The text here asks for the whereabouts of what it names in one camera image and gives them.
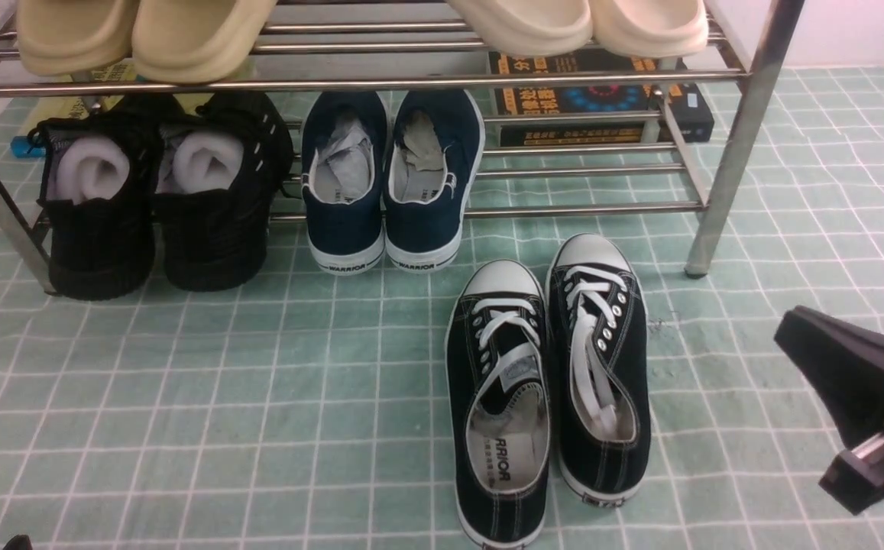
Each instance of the green tiled floor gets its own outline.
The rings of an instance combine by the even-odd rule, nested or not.
[[[710,175],[738,96],[707,91],[718,129],[698,156]],[[278,101],[289,118],[309,107]],[[40,167],[5,143],[29,107],[0,119],[0,174],[28,211]],[[568,160],[509,166],[543,161]],[[479,182],[472,202],[684,197],[662,176]],[[0,233],[0,543],[28,532],[72,550],[468,547],[442,364],[452,300],[487,260],[542,275],[561,241],[594,231],[646,290],[654,454],[617,511],[554,477],[535,548],[884,548],[884,504],[850,518],[816,485],[837,434],[772,343],[799,303],[884,331],[884,69],[784,73],[701,281],[682,275],[695,226],[471,222],[441,273],[344,279],[316,269],[301,228],[281,226],[242,289],[188,295],[158,268],[133,296],[90,306],[48,299]]]

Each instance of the white sock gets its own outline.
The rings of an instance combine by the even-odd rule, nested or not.
[[[241,170],[245,147],[231,135],[191,132],[173,156],[173,178],[186,194],[227,189]]]
[[[112,199],[130,174],[130,160],[116,143],[103,136],[75,140],[58,163],[54,177],[58,199],[78,205],[90,199]]]

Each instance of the black canvas sneaker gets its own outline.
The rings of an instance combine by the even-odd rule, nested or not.
[[[550,409],[540,286],[498,260],[469,280],[452,310],[445,366],[455,434],[459,521],[484,548],[522,548],[543,526]]]
[[[158,116],[183,114],[172,96],[130,95],[85,119],[50,118],[28,137],[44,147],[37,203],[51,228],[48,277],[73,299],[114,299],[153,266],[146,189],[159,163]]]
[[[651,431],[645,302],[615,244],[577,235],[547,272],[559,459],[567,485],[595,506],[640,487]]]
[[[266,258],[268,215],[292,167],[292,138],[261,92],[221,92],[197,116],[164,119],[151,203],[177,288],[242,285]]]

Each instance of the white shoelace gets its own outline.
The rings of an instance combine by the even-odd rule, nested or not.
[[[597,347],[600,351],[606,351],[614,336],[612,331],[617,328],[616,319],[623,315],[622,307],[617,304],[609,306],[602,293],[609,293],[617,285],[624,292],[624,295],[619,295],[619,302],[624,304],[627,303],[628,288],[622,278],[614,273],[581,265],[568,270],[564,279],[581,273],[605,281],[589,283],[578,279],[578,284],[568,283],[564,286],[568,310],[577,309],[577,320],[571,335],[571,394],[577,398],[578,406],[584,408],[593,435],[601,439],[616,438],[619,423],[615,394],[610,387],[608,372],[594,349]],[[608,327],[604,328],[602,334],[594,333],[598,317],[586,309],[585,302],[593,303],[605,316]]]
[[[486,326],[483,328],[478,328],[483,323],[483,318],[479,317],[479,312],[483,309],[489,309],[490,307],[512,307],[512,311],[491,311],[490,312],[490,321],[486,323]],[[481,361],[483,361],[483,374],[488,374],[486,376],[486,380],[484,380],[483,384],[479,387],[478,393],[476,393],[476,403],[473,403],[472,408],[475,409],[476,404],[479,403],[479,399],[486,394],[486,391],[490,389],[490,386],[493,386],[495,380],[500,378],[500,374],[504,372],[510,365],[512,365],[517,360],[524,358],[527,355],[539,355],[539,346],[540,346],[540,337],[536,334],[536,329],[533,325],[529,324],[520,314],[518,309],[525,309],[528,311],[530,315],[536,315],[536,311],[533,310],[533,304],[530,304],[525,299],[514,299],[514,297],[491,297],[491,299],[481,299],[479,302],[476,302],[476,306],[472,309],[473,321],[472,326],[477,328],[476,330],[476,339],[479,341],[479,351],[483,351],[483,355],[481,355]],[[504,325],[515,325],[523,329],[524,334],[529,339],[529,345],[519,345],[519,347],[512,349],[511,352],[505,353],[498,358],[497,363],[493,365],[493,358],[490,356],[490,352],[486,349],[490,338],[493,338],[493,334],[497,331],[497,328]]]

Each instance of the metal shoe rack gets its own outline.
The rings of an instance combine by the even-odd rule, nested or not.
[[[686,274],[703,277],[710,269],[711,258],[724,230],[731,203],[740,185],[741,176],[760,130],[767,105],[788,51],[801,7],[805,0],[772,0],[762,37],[753,59],[748,61],[735,50],[737,36],[729,25],[717,17],[717,6],[710,6],[710,46],[720,53],[726,69],[675,70],[676,60],[662,60],[659,69],[650,73],[606,72],[569,73],[554,76],[420,76],[410,78],[343,78],[303,80],[253,80],[217,82],[198,86],[176,86],[150,82],[101,83],[88,76],[76,76],[75,83],[16,83],[0,84],[0,98],[19,97],[82,97],[89,105],[104,95],[135,93],[214,92],[219,90],[259,91],[322,91],[322,90],[414,90],[425,88],[503,88],[503,87],[564,87],[651,84],[649,108],[639,112],[608,112],[591,115],[537,115],[487,116],[488,125],[519,125],[539,121],[641,121],[645,125],[641,143],[607,145],[568,145],[556,147],[501,147],[486,150],[488,157],[522,157],[534,154],[672,154],[673,163],[631,164],[621,167],[546,167],[539,170],[486,170],[480,179],[553,178],[553,177],[609,177],[640,174],[675,173],[682,178],[688,201],[628,202],[606,205],[553,205],[533,208],[469,209],[467,217],[565,216],[565,215],[634,215],[634,213],[696,212],[700,223],[686,262]],[[317,22],[317,24],[269,24],[261,35],[351,35],[350,42],[324,42],[322,38],[295,44],[270,44],[260,40],[252,55],[316,55],[317,53],[402,53],[466,52],[487,50],[479,38],[445,38],[438,40],[408,40],[410,34],[452,34],[471,32],[463,21],[408,21],[408,22]],[[6,14],[0,25],[0,62],[19,59],[15,45],[12,14]],[[588,48],[597,47],[589,44]],[[713,182],[701,178],[693,161],[692,152],[684,143],[682,133],[669,111],[662,88],[676,83],[719,83],[733,81],[739,86],[742,99],[730,129],[724,156]],[[671,142],[659,142],[659,122],[671,130]],[[275,212],[273,222],[301,222],[302,213]],[[0,227],[21,255],[23,261],[46,292],[52,293],[47,279],[47,255],[41,243],[48,226],[44,215],[29,223],[17,209],[0,179]]]

